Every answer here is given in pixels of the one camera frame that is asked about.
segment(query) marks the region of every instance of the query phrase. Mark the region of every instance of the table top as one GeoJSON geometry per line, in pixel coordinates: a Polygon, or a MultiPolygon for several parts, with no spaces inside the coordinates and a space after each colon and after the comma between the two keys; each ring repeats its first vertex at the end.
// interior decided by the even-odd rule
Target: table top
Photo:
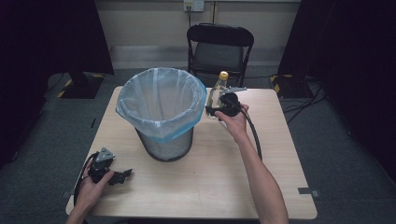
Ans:
{"type": "MultiPolygon", "coordinates": [[[[122,185],[107,186],[92,216],[258,218],[239,148],[217,120],[203,113],[194,127],[190,152],[178,161],[156,161],[134,127],[116,113],[120,90],[113,92],[87,158],[106,147],[116,156],[110,169],[133,168],[134,175],[122,185]]],[[[312,196],[298,190],[308,186],[276,93],[249,89],[237,95],[249,105],[263,162],[282,190],[289,217],[315,218],[312,196]]],[[[248,134],[254,144],[249,128],[248,134]]],[[[72,209],[73,196],[66,213],[72,209]]]]}

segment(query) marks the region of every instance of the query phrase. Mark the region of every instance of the person's left hand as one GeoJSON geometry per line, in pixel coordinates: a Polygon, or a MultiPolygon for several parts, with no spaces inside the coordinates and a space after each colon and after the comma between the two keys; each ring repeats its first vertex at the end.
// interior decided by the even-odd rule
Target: person's left hand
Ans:
{"type": "Polygon", "coordinates": [[[107,172],[103,178],[97,183],[93,183],[92,179],[88,175],[88,171],[91,167],[92,161],[88,162],[87,167],[84,170],[83,177],[78,199],[76,203],[76,207],[83,209],[84,211],[89,211],[94,205],[96,205],[100,196],[102,195],[103,190],[105,189],[106,183],[111,179],[114,175],[113,171],[107,172]]]}

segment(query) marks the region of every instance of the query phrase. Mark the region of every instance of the bottle cap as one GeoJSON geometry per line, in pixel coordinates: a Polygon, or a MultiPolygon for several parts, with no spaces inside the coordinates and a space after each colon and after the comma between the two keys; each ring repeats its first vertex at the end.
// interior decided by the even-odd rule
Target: bottle cap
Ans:
{"type": "Polygon", "coordinates": [[[220,72],[219,79],[226,81],[228,79],[228,73],[224,71],[220,72]]]}

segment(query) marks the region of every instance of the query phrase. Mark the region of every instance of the gray carpet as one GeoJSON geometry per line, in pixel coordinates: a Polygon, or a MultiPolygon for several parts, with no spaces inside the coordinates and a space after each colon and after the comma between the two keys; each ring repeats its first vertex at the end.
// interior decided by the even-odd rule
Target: gray carpet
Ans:
{"type": "MultiPolygon", "coordinates": [[[[66,221],[68,199],[63,197],[64,191],[73,188],[77,180],[112,91],[144,70],[116,70],[114,77],[105,78],[93,100],[58,99],[56,95],[69,77],[59,74],[49,79],[51,89],[41,117],[21,147],[18,159],[0,170],[0,223],[66,221]]],[[[276,66],[250,66],[245,86],[270,88],[268,77],[276,70],[276,66]]],[[[202,81],[211,86],[216,77],[202,81]]],[[[316,91],[318,83],[310,82],[310,87],[316,91]]],[[[281,99],[281,105],[284,110],[291,110],[306,101],[281,99]]],[[[297,112],[290,111],[285,118],[290,120],[297,112]]],[[[396,188],[370,153],[349,136],[342,117],[328,100],[307,107],[290,120],[289,126],[308,185],[319,192],[315,198],[318,217],[290,223],[396,223],[396,188]]],[[[125,220],[87,219],[89,223],[108,224],[125,220]]],[[[159,219],[133,222],[183,223],[159,219]]]]}

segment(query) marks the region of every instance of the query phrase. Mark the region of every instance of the trash can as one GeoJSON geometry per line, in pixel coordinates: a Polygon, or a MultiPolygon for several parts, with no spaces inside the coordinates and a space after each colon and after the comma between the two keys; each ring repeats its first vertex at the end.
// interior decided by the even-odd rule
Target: trash can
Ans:
{"type": "Polygon", "coordinates": [[[174,68],[151,68],[125,83],[116,111],[135,127],[152,158],[176,161],[190,151],[205,98],[206,88],[197,77],[174,68]]]}

